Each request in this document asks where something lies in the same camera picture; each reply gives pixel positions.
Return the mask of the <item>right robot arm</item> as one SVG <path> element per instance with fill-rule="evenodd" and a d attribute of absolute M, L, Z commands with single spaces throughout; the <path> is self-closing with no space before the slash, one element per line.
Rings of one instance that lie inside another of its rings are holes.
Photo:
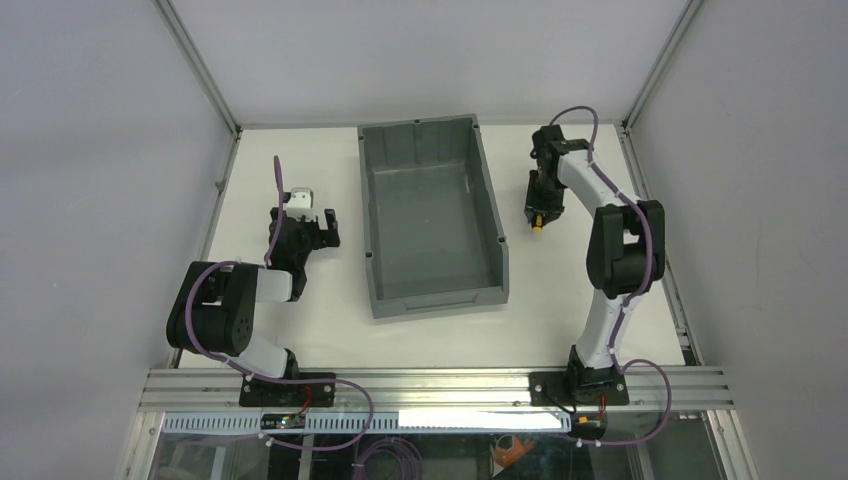
<path fill-rule="evenodd" d="M 560 218 L 572 192 L 592 217 L 586 254 L 594 289 L 582 334 L 564 369 L 529 375 L 534 406 L 625 405 L 629 401 L 620 339 L 641 296 L 665 268 L 665 212 L 656 200 L 633 200 L 603 172 L 586 139 L 565 138 L 558 125 L 532 135 L 524 214 L 539 232 Z"/>

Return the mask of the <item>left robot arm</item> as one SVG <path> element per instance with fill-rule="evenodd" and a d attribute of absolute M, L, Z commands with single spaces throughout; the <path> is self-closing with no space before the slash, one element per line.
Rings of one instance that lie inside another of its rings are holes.
<path fill-rule="evenodd" d="M 247 376 L 285 383 L 301 379 L 295 354 L 254 334 L 259 303 L 300 300 L 306 264 L 316 250 L 341 244 L 336 212 L 316 216 L 270 210 L 269 248 L 262 264 L 195 261 L 187 269 L 166 325 L 170 346 L 219 361 Z"/>

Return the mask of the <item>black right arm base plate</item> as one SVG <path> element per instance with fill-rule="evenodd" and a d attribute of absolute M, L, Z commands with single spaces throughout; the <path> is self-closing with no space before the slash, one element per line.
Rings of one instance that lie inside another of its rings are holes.
<path fill-rule="evenodd" d="M 600 383 L 581 383 L 565 370 L 534 371 L 528 375 L 532 406 L 625 406 L 630 403 L 624 376 L 613 373 Z"/>

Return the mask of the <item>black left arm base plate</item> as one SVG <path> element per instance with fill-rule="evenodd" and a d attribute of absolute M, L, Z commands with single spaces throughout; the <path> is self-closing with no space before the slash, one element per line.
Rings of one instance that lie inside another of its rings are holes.
<path fill-rule="evenodd" d="M 326 408 L 335 401 L 335 379 L 332 372 L 301 372 L 305 384 L 283 385 L 256 378 L 242 381 L 238 405 L 262 408 Z"/>

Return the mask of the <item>yellow black screwdriver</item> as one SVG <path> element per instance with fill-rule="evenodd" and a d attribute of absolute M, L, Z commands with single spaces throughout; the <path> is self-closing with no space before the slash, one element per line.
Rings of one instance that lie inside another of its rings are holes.
<path fill-rule="evenodd" d="M 540 214 L 537 214 L 534 217 L 534 220 L 532 222 L 532 230 L 533 230 L 534 233 L 539 233 L 543 230 L 543 227 L 544 227 L 544 217 Z"/>

